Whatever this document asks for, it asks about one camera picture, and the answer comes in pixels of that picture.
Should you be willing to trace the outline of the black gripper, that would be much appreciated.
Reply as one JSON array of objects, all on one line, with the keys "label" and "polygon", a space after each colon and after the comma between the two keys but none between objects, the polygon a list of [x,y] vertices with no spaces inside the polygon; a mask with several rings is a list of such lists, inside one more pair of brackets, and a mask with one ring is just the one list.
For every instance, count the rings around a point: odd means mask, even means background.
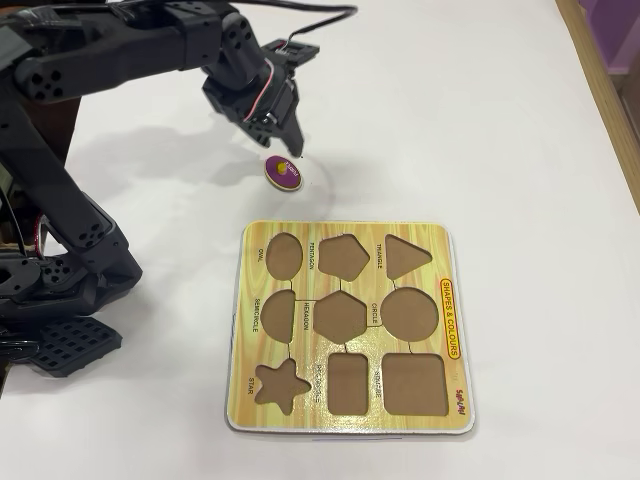
[{"label": "black gripper", "polygon": [[301,156],[304,137],[297,119],[299,94],[293,62],[257,62],[235,71],[230,63],[203,67],[203,91],[214,109],[259,146],[278,136],[291,156]]}]

